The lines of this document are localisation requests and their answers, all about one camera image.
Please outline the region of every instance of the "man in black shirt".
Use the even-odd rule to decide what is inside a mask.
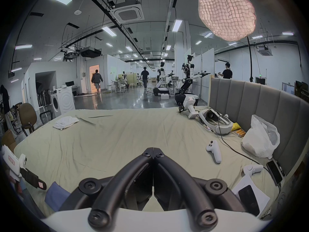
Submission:
[[[219,72],[218,75],[223,76],[223,78],[225,78],[225,79],[231,79],[232,75],[233,75],[233,72],[230,69],[230,64],[226,63],[225,67],[226,67],[226,70],[224,70],[222,72],[222,74],[221,74],[221,72]]]
[[[146,71],[146,67],[144,67],[144,70],[141,72],[141,76],[143,77],[143,83],[144,83],[144,88],[146,89],[147,88],[147,78],[148,78],[148,75],[149,75],[149,72]]]

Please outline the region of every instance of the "paper lantern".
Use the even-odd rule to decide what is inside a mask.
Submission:
[[[249,0],[198,0],[198,13],[203,23],[226,41],[253,33],[257,21]]]

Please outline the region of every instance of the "washing machine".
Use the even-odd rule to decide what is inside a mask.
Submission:
[[[68,111],[75,110],[72,87],[57,88],[51,93],[52,107],[55,111],[55,116],[65,114]]]

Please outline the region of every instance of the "man in gray jacket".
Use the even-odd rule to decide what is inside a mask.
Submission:
[[[95,84],[97,91],[100,88],[100,80],[103,81],[102,76],[98,73],[98,70],[95,70],[95,74],[93,74],[91,82]]]

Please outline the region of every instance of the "white towel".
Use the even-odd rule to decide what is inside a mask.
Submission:
[[[62,130],[65,128],[70,127],[71,125],[73,125],[74,123],[79,122],[79,120],[77,118],[73,118],[71,116],[66,116],[63,117],[61,119],[59,119],[58,121],[56,121],[56,123],[53,125],[53,127]]]

